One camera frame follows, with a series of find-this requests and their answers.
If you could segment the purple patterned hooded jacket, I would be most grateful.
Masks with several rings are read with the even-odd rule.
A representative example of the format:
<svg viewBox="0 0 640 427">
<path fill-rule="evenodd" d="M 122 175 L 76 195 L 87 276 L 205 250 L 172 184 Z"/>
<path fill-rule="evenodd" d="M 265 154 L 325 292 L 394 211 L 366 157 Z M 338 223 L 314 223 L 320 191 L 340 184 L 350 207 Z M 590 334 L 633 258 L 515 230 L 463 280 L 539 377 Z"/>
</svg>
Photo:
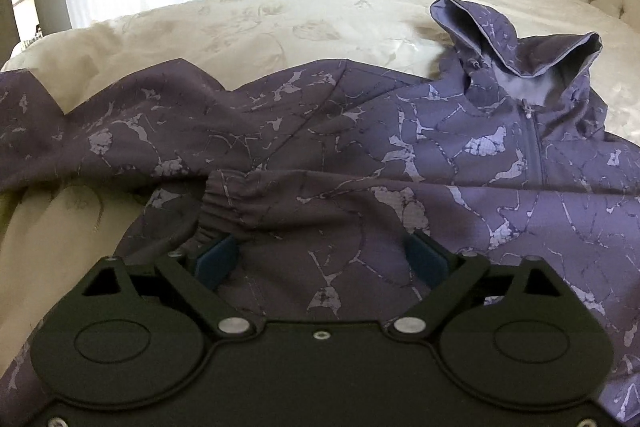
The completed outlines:
<svg viewBox="0 0 640 427">
<path fill-rule="evenodd" d="M 229 91 L 185 60 L 63 113 L 1 77 L 1 186 L 113 185 L 144 208 L 2 378 L 8 426 L 634 426 L 639 150 L 591 88 L 599 35 L 518 38 L 436 0 L 430 81 L 349 60 Z M 490 262 L 429 336 L 405 238 Z M 154 262 L 224 236 L 217 294 L 249 336 L 206 336 Z"/>
</svg>

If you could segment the cream bed comforter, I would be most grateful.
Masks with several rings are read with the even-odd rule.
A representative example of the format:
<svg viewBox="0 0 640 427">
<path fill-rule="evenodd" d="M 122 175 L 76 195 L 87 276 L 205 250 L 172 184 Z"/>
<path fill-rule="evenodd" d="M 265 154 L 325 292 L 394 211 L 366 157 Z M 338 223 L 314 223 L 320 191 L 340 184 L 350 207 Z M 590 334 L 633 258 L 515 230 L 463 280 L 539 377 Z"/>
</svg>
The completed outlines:
<svg viewBox="0 0 640 427">
<path fill-rule="evenodd" d="M 2 63 L 25 69 L 70 110 L 132 72 L 181 57 L 235 89 L 320 58 L 435 78 L 449 40 L 435 0 L 204 0 L 57 32 Z M 597 32 L 591 83 L 606 129 L 639 138 L 639 34 L 578 0 L 468 0 L 501 12 L 522 37 Z M 111 254 L 140 205 L 79 183 L 1 197 L 1 362 L 99 257 Z"/>
</svg>

